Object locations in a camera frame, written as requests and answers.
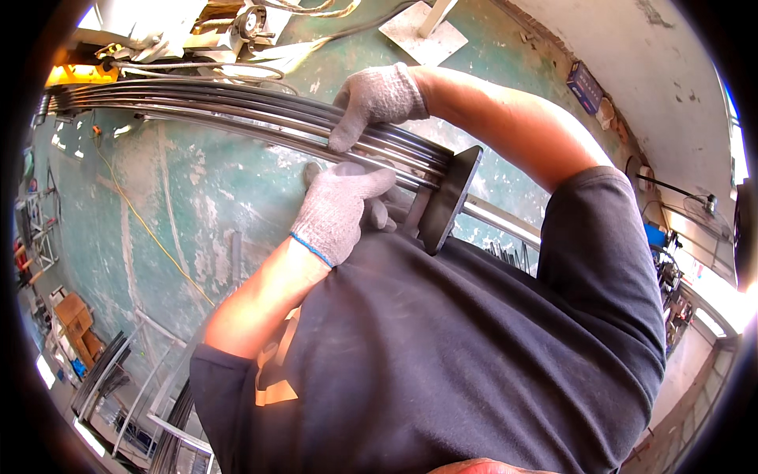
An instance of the forearm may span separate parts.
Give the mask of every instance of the forearm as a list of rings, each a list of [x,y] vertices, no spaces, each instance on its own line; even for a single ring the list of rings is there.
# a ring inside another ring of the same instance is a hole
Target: forearm
[[[216,310],[205,343],[254,359],[269,337],[330,269],[310,250],[288,237]]]
[[[552,193],[567,178],[612,166],[600,145],[558,105],[442,67],[409,67],[430,115],[462,128]]]

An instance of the person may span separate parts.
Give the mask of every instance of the person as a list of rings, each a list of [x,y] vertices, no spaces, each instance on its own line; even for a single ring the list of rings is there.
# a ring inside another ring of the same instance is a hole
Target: person
[[[665,366],[627,177],[559,106],[441,67],[360,71],[335,104],[337,152],[367,124],[433,115],[550,192],[537,277],[455,238],[429,256],[402,231],[362,232],[391,170],[317,174],[290,236],[193,354],[190,387],[221,471],[619,467]]]

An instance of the t-shirt sleeve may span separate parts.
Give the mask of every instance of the t-shirt sleeve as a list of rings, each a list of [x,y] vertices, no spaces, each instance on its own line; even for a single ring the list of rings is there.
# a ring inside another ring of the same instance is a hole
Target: t-shirt sleeve
[[[200,344],[189,362],[189,388],[195,411],[222,472],[233,472],[240,397],[255,361]]]
[[[661,298],[634,191],[609,166],[584,170],[551,196],[537,279],[655,399],[665,368]]]

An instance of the green floor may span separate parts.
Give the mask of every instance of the green floor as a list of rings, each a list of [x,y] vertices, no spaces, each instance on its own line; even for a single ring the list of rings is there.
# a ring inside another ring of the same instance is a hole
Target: green floor
[[[363,2],[343,19],[293,17],[279,44],[315,39],[389,10],[384,2]],[[490,0],[461,0],[447,19],[468,44],[442,66],[561,105],[623,168],[629,147],[615,132],[603,132],[581,108],[565,85],[570,64],[555,46],[544,40],[524,44],[520,26]],[[304,96],[331,102],[348,74],[397,61],[414,64],[384,35],[370,30],[328,43],[287,80]],[[103,156],[113,164],[117,181],[145,223],[214,303],[230,286],[231,233],[243,233],[243,276],[250,275],[285,238],[302,202],[300,172],[309,157],[298,152],[184,123],[142,123],[117,111],[99,111],[94,119],[84,114],[60,130],[54,122],[49,117],[38,129],[35,145],[37,174],[44,178],[49,159],[62,198],[55,238],[61,256],[58,272],[95,308],[94,328],[106,342],[119,330],[133,330],[135,308],[187,341],[212,307],[115,192],[110,172],[89,138],[93,122],[103,129]],[[114,139],[114,131],[127,124],[133,129]],[[456,152],[477,143],[434,118],[404,127]],[[549,198],[489,149],[471,191],[537,226]],[[514,244],[507,235],[467,216],[456,219],[455,234],[477,245],[490,240]],[[147,332],[129,359],[128,369],[137,380],[144,379],[155,354],[167,343],[154,331]]]

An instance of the blue glove cuff trim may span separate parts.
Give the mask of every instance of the blue glove cuff trim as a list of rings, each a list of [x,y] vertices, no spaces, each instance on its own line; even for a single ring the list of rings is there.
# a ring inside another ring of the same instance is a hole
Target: blue glove cuff trim
[[[329,260],[327,260],[327,258],[325,256],[323,256],[321,254],[321,252],[319,252],[318,250],[316,250],[313,247],[311,247],[311,245],[309,243],[305,242],[300,237],[297,237],[297,234],[295,234],[294,232],[290,232],[290,235],[292,236],[293,239],[295,239],[298,242],[300,242],[301,244],[303,244],[306,249],[308,249],[311,252],[315,253],[318,256],[318,258],[320,258],[321,260],[324,260],[324,263],[326,263],[327,265],[329,265],[329,268],[334,268],[334,265],[332,265],[331,263],[329,263]]]

